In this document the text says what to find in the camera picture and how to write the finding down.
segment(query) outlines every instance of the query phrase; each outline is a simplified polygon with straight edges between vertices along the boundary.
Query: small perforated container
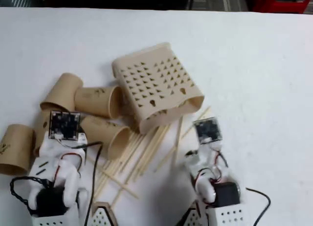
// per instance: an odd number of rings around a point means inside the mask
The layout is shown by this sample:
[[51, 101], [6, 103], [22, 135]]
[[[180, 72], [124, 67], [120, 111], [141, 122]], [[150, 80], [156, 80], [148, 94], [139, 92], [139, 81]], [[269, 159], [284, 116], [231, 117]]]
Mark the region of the small perforated container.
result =
[[169, 43], [118, 58], [112, 68], [142, 134], [196, 112], [203, 103], [204, 95]]

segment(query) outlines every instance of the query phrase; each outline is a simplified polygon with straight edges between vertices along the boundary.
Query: red chair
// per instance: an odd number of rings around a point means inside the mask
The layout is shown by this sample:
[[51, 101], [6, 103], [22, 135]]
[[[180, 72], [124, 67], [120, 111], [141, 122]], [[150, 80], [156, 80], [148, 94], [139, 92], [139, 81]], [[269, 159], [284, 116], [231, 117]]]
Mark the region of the red chair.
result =
[[252, 11], [270, 13], [300, 13], [307, 8], [310, 0], [296, 2], [295, 0], [254, 0]]

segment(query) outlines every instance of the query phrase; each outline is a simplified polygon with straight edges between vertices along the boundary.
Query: kraft paper cup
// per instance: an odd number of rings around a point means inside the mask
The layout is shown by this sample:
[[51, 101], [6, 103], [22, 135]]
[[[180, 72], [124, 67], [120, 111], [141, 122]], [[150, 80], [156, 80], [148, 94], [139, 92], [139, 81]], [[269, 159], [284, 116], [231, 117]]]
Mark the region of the kraft paper cup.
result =
[[64, 73], [53, 86], [45, 100], [40, 104], [42, 110], [51, 107], [58, 110], [75, 111], [74, 97], [77, 89], [83, 86], [83, 81], [74, 74]]
[[8, 126], [0, 143], [0, 173], [24, 175], [30, 168], [34, 130], [21, 124]]
[[119, 86], [106, 88], [80, 88], [75, 94], [77, 111], [117, 119], [123, 103]]
[[84, 118], [80, 125], [86, 134], [88, 143], [103, 142], [101, 156], [106, 159], [113, 160], [120, 157], [128, 144], [129, 127], [119, 126], [90, 115]]

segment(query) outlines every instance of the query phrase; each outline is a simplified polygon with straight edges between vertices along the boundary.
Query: bamboo stick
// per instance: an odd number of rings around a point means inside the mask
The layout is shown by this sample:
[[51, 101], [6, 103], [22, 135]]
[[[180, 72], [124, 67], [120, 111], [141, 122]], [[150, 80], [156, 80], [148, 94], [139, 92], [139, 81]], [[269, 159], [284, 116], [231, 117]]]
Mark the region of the bamboo stick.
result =
[[[210, 110], [210, 107], [207, 107], [204, 112], [198, 117], [197, 120], [200, 120], [200, 119], [204, 119], [205, 115], [207, 114], [207, 112]], [[188, 135], [188, 133], [191, 131], [191, 129], [193, 128], [193, 125], [191, 125], [187, 131], [185, 131], [185, 133], [181, 136], [180, 139], [183, 139], [186, 135]], [[170, 156], [173, 154], [173, 152], [175, 151], [176, 149], [176, 146], [173, 145], [173, 147], [170, 149], [170, 151], [167, 153], [167, 155], [161, 160], [161, 162], [158, 164], [158, 166], [156, 167], [155, 171], [154, 172], [157, 172], [162, 166], [164, 163], [167, 162], [167, 160], [170, 158]]]

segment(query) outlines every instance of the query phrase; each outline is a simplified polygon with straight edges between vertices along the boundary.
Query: white 3d-printed part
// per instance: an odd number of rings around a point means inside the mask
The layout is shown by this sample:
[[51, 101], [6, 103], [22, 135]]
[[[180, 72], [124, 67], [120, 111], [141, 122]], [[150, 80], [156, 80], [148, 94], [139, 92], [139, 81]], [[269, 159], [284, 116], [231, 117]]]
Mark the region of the white 3d-printed part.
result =
[[210, 226], [248, 226], [245, 204], [229, 205], [206, 210]]
[[31, 217], [33, 226], [79, 226], [78, 208], [75, 203], [64, 215]]
[[113, 226], [103, 208], [98, 208], [90, 220], [89, 226]]
[[169, 43], [118, 58], [112, 68], [142, 134], [196, 112], [204, 100]]

